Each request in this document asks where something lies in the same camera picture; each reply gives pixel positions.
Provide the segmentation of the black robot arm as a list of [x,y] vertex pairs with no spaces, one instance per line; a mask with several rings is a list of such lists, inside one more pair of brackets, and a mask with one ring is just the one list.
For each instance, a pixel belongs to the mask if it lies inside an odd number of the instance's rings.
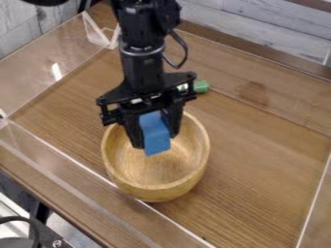
[[174,32],[181,22],[181,6],[176,0],[108,0],[121,34],[118,52],[121,83],[96,100],[104,125],[124,127],[132,145],[145,148],[140,117],[157,111],[169,136],[180,132],[185,102],[196,98],[196,73],[168,73],[164,56],[165,38],[185,41]]

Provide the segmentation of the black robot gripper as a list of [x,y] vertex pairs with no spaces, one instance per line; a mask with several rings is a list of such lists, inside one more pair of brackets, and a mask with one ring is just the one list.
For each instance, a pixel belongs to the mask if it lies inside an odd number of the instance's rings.
[[[162,54],[120,54],[122,81],[96,100],[101,109],[101,123],[124,125],[132,146],[142,149],[144,133],[138,116],[154,110],[173,138],[181,127],[182,108],[186,101],[194,99],[194,72],[165,72]],[[184,92],[177,86],[186,84]]]

